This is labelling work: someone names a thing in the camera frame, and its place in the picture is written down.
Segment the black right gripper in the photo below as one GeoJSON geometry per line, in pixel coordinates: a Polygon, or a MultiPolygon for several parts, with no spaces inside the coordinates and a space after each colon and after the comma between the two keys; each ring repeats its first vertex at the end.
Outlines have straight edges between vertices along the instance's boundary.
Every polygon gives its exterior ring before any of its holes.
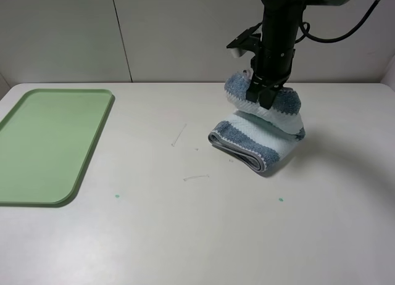
{"type": "Polygon", "coordinates": [[[263,46],[250,46],[253,75],[246,90],[246,100],[270,109],[279,90],[291,74],[295,48],[273,51],[263,46]]]}

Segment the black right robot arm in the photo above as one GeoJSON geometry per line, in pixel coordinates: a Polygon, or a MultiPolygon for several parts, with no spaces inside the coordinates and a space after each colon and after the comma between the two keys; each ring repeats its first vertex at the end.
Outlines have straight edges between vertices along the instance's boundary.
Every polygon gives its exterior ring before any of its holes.
{"type": "Polygon", "coordinates": [[[340,6],[349,0],[261,0],[264,5],[262,34],[251,59],[252,82],[246,99],[271,108],[278,91],[288,80],[293,63],[294,45],[308,5],[340,6]]]}

